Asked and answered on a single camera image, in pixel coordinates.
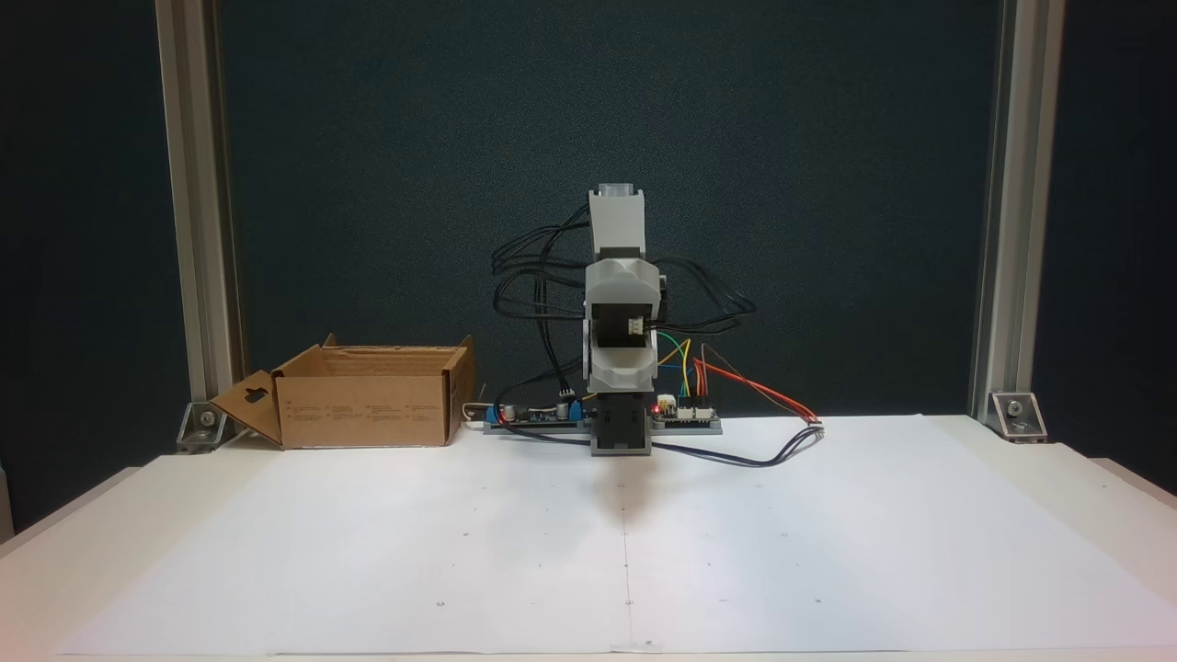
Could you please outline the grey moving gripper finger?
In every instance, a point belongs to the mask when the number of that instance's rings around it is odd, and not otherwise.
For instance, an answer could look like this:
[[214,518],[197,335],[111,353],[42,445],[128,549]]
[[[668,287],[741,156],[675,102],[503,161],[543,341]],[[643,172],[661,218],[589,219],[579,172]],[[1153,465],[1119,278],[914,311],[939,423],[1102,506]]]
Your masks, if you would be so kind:
[[658,376],[658,340],[647,327],[640,347],[601,347],[594,323],[583,323],[583,378],[588,393],[652,393]]

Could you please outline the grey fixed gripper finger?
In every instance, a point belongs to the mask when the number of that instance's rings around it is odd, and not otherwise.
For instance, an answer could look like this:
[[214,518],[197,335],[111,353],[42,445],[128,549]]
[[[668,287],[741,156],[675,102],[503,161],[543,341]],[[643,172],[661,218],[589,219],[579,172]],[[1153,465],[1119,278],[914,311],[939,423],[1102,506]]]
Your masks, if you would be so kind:
[[643,259],[601,259],[585,269],[585,303],[647,304],[659,315],[663,302],[663,274]]

